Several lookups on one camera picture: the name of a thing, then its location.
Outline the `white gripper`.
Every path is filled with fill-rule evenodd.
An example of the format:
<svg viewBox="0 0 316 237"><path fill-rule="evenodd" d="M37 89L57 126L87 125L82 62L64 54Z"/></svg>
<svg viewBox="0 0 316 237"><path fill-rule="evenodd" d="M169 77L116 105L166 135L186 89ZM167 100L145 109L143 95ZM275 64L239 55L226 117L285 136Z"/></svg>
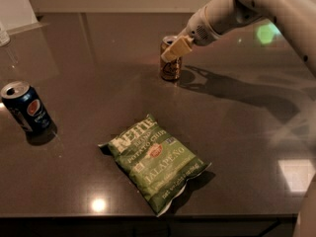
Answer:
<svg viewBox="0 0 316 237"><path fill-rule="evenodd" d="M171 62L193 50L193 45L206 46L218 40L218 34L206 15L207 7L198 9L188 20L187 25L179 33L179 37L161 54L165 62Z"/></svg>

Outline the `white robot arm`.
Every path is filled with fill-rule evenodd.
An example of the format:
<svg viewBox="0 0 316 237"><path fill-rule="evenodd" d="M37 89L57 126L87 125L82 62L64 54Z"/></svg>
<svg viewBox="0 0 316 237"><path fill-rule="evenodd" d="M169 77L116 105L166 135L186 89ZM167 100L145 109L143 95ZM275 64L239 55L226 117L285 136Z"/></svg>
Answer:
<svg viewBox="0 0 316 237"><path fill-rule="evenodd" d="M206 46L228 32L261 19L270 20L316 75L316 4L310 0L211 0L198 9L161 54L170 62Z"/></svg>

